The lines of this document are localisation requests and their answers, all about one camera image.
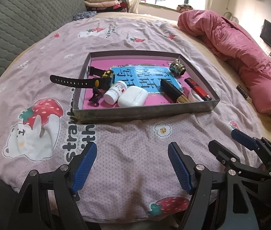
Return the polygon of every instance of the red lighter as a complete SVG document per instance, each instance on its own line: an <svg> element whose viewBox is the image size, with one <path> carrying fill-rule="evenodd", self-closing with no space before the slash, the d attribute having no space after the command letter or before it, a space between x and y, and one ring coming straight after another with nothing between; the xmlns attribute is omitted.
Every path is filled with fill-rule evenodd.
<svg viewBox="0 0 271 230"><path fill-rule="evenodd" d="M194 80L187 78L184 80L204 101L210 101L212 98L202 89Z"/></svg>

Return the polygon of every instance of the gray box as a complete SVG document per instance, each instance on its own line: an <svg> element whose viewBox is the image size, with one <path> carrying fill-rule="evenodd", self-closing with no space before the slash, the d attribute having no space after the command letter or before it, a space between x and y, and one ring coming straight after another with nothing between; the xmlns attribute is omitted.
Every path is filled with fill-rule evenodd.
<svg viewBox="0 0 271 230"><path fill-rule="evenodd" d="M102 108L102 109L82 109L84 102L85 88L76 88L73 102L73 112L79 123L105 123L105 122L124 122L132 120L145 120L157 117L171 117L183 113L203 113L212 111L219 103L220 98L198 72L198 70L181 54L165 53L158 51L141 51L141 50L117 50L117 51L101 51L89 53L79 75L79 79L88 78L87 69L91 65L92 60L103 59L166 59L173 62L179 59L185 65L186 72L192 79L201 86L212 98L211 101L195 102L195 103L173 103L149 106L136 106L127 108Z"/></svg>

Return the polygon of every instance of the stack of blankets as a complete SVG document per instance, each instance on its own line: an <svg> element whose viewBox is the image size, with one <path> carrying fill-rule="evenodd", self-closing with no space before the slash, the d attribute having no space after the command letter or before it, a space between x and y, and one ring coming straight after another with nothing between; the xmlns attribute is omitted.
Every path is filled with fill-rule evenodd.
<svg viewBox="0 0 271 230"><path fill-rule="evenodd" d="M126 0L84 0L87 11L128 12Z"/></svg>

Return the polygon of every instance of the blue gripper pad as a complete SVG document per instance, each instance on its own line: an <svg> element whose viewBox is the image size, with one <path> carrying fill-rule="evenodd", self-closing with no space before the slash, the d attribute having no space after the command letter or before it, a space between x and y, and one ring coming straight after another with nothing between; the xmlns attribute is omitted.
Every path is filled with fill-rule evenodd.
<svg viewBox="0 0 271 230"><path fill-rule="evenodd" d="M231 131L231 137L249 150L257 150L258 148L255 139L237 129Z"/></svg>
<svg viewBox="0 0 271 230"><path fill-rule="evenodd" d="M191 175L188 172L187 168L183 164L178 152L176 151L174 144L170 143L167 149L167 153L169 155L169 160L172 163L176 176L179 180L181 188L190 193L193 190L193 186L191 184Z"/></svg>
<svg viewBox="0 0 271 230"><path fill-rule="evenodd" d="M81 190L85 184L85 181L90 173L95 158L97 156L97 146L92 142L92 145L88 149L84 158L80 162L78 168L74 173L74 183L71 187L73 194L76 194L78 190Z"/></svg>

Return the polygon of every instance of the blue label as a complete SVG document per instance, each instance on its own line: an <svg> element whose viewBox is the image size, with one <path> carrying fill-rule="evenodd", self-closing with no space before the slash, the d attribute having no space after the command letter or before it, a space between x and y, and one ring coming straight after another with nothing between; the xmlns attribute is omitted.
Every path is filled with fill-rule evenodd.
<svg viewBox="0 0 271 230"><path fill-rule="evenodd" d="M161 93L161 79L172 83L176 88L182 91L181 86L167 67L155 66L131 66L131 67L111 67L115 73L115 82L124 81L127 86L138 86L149 93Z"/></svg>

